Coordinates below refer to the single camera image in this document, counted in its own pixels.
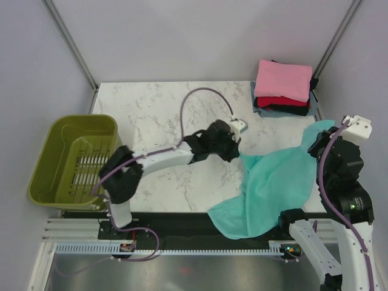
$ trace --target white bracket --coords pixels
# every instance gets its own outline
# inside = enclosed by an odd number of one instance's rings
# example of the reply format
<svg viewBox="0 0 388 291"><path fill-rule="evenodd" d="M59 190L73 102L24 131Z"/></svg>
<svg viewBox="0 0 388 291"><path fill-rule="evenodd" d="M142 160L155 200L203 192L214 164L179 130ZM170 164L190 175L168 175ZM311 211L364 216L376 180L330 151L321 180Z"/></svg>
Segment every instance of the white bracket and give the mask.
<svg viewBox="0 0 388 291"><path fill-rule="evenodd" d="M229 121L230 131L233 133L232 138L238 142L243 134L248 129L248 122L238 119L234 115L230 117Z"/></svg>
<svg viewBox="0 0 388 291"><path fill-rule="evenodd" d="M350 141L359 146L363 141L367 140L372 132L372 122L367 118L355 115L354 118L346 115L341 121L344 124L349 120L347 128L341 132L341 136L344 140Z"/></svg>
<svg viewBox="0 0 388 291"><path fill-rule="evenodd" d="M312 228L311 222L306 220L295 221L290 225L290 235L303 249L321 284L324 284L326 274L332 276L342 274L341 265L319 239Z"/></svg>

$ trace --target red towel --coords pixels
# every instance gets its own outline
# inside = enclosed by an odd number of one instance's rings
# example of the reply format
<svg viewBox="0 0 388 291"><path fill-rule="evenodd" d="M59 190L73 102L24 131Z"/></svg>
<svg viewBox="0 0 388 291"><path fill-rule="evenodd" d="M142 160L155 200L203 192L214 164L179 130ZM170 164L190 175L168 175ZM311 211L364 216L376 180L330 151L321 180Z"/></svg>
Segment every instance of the red towel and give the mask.
<svg viewBox="0 0 388 291"><path fill-rule="evenodd" d="M306 106L307 102L293 100L283 96L280 97L257 97L258 107L263 108L271 104L278 105L292 105L292 106Z"/></svg>

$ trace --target pink towel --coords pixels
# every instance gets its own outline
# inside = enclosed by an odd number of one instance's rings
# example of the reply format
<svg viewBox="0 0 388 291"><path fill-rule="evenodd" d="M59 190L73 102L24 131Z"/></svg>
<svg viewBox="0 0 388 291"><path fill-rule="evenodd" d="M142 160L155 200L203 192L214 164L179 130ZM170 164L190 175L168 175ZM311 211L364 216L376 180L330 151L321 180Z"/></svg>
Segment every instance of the pink towel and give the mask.
<svg viewBox="0 0 388 291"><path fill-rule="evenodd" d="M256 97L276 97L307 102L313 69L308 65L284 65L260 60L256 79Z"/></svg>

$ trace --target stack of folded towels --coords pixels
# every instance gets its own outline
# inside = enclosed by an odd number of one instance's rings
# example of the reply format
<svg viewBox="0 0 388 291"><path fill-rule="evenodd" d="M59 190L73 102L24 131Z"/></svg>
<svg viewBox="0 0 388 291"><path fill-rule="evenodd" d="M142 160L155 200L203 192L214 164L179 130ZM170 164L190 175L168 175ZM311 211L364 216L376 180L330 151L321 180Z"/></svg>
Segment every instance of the stack of folded towels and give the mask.
<svg viewBox="0 0 388 291"><path fill-rule="evenodd" d="M256 83L251 83L253 111L263 117L315 115L312 93L318 80L308 65L260 60Z"/></svg>

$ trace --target metal floor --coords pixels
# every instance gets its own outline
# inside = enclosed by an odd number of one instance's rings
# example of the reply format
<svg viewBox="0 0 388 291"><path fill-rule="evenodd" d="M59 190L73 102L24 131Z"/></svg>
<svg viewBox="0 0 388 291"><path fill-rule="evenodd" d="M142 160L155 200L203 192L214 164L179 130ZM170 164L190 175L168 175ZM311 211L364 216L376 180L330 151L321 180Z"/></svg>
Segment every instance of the metal floor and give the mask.
<svg viewBox="0 0 388 291"><path fill-rule="evenodd" d="M339 259L337 246L329 250ZM104 257L56 256L63 272L77 271ZM313 291L319 290L319 281L307 258L286 264L265 256L160 256L143 263L106 261L73 278L53 272L46 290Z"/></svg>

